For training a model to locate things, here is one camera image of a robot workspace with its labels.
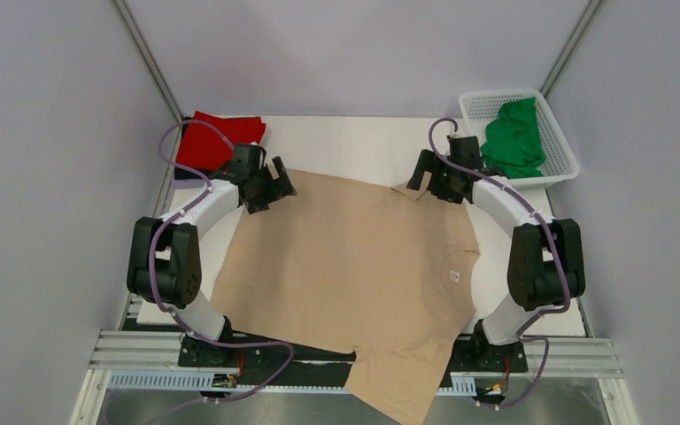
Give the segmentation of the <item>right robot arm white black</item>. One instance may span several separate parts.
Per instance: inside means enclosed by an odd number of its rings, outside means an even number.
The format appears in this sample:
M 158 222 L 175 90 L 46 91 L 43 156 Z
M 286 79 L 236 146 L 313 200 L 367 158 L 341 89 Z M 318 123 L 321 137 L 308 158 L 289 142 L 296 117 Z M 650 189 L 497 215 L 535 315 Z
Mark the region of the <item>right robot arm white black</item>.
M 449 153 L 421 151 L 406 186 L 488 213 L 511 239 L 507 295 L 474 326 L 463 355 L 478 371 L 525 370 L 522 336 L 539 318 L 566 312 L 586 290 L 581 229 L 541 213 L 495 166 L 486 166 L 474 136 L 451 136 Z

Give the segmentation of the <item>beige t shirt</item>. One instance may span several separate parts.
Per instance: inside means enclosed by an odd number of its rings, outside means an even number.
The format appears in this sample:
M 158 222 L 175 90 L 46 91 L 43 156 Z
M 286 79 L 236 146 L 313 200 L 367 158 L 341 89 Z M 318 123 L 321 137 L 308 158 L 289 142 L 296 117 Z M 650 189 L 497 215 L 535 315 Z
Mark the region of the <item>beige t shirt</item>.
M 237 331 L 353 354 L 352 395 L 423 423 L 475 314 L 467 208 L 404 186 L 290 178 L 296 195 L 238 221 L 212 305 Z

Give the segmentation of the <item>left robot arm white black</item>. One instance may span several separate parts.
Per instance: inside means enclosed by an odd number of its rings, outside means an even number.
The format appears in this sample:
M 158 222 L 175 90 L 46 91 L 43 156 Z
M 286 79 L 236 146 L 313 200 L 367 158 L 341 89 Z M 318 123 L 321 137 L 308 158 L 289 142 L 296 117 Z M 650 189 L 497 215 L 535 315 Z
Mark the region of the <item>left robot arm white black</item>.
M 179 363 L 223 367 L 247 348 L 236 343 L 227 316 L 201 290 L 200 241 L 221 219 L 240 207 L 260 213 L 296 195 L 281 158 L 265 162 L 256 144 L 238 144 L 232 159 L 212 175 L 196 171 L 203 186 L 186 204 L 160 217 L 142 217 L 134 226 L 127 289 L 168 313 L 184 331 Z

